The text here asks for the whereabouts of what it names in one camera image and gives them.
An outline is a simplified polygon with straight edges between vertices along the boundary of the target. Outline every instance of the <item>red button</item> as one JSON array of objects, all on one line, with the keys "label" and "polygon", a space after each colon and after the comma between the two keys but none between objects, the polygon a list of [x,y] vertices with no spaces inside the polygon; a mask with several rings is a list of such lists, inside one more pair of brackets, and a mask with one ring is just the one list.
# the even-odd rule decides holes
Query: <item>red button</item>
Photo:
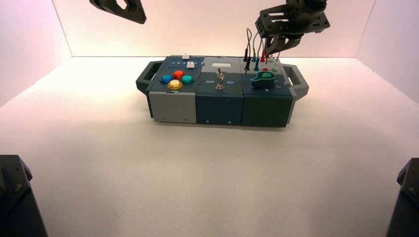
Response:
[{"label": "red button", "polygon": [[173,73],[173,76],[175,78],[181,78],[181,77],[183,77],[183,75],[185,75],[185,73],[183,71],[176,71],[176,72]]}]

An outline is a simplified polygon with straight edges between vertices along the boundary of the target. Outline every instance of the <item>white table surface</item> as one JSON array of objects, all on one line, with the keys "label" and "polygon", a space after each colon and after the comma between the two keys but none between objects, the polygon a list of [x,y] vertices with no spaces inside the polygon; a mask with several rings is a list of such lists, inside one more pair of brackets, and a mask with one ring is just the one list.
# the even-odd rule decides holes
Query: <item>white table surface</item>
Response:
[{"label": "white table surface", "polygon": [[72,58],[0,108],[50,236],[385,235],[417,103],[356,59],[295,58],[285,129],[157,123],[135,80],[159,59]]}]

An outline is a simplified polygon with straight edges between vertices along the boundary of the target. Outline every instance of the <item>gray handle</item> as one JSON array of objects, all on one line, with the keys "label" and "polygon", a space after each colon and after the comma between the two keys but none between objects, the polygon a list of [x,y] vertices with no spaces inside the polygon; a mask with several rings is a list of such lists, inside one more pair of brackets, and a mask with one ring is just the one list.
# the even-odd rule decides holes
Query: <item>gray handle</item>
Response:
[{"label": "gray handle", "polygon": [[293,83],[292,88],[295,90],[295,93],[297,94],[296,100],[299,100],[302,97],[306,96],[308,93],[309,86],[305,81],[304,77],[302,76],[300,70],[297,68],[297,66],[290,64],[282,64],[282,66],[285,69],[285,73]]}]

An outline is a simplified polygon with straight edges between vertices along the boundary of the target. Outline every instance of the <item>carrying handle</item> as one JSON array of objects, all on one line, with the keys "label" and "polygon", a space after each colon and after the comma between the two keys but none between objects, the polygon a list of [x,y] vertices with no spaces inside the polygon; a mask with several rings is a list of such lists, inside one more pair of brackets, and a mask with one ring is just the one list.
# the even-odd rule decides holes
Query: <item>carrying handle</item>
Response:
[{"label": "carrying handle", "polygon": [[150,62],[141,75],[138,77],[135,83],[137,84],[137,89],[146,94],[146,89],[151,83],[154,74],[159,70],[160,66],[164,61],[153,61]]},{"label": "carrying handle", "polygon": [[285,69],[285,73],[287,74],[288,78],[290,78],[293,85],[291,86],[295,93],[297,94],[296,100],[301,99],[302,97],[306,96],[308,93],[309,86],[305,81],[304,77],[302,76],[300,70],[295,65],[290,64],[282,64]]}]

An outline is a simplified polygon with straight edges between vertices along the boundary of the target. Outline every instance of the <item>screw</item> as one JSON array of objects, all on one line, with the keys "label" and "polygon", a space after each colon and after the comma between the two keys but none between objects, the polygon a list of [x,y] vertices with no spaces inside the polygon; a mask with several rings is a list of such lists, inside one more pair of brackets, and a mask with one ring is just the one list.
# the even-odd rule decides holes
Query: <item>screw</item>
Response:
[{"label": "screw", "polygon": [[15,193],[17,193],[17,192],[19,192],[20,190],[22,190],[22,188],[23,188],[23,185],[18,184],[18,185],[16,185],[16,186],[14,186],[13,191],[14,191]]},{"label": "screw", "polygon": [[410,192],[413,196],[418,195],[418,192],[416,191],[416,189],[415,189],[415,188],[409,188],[409,192]]}]

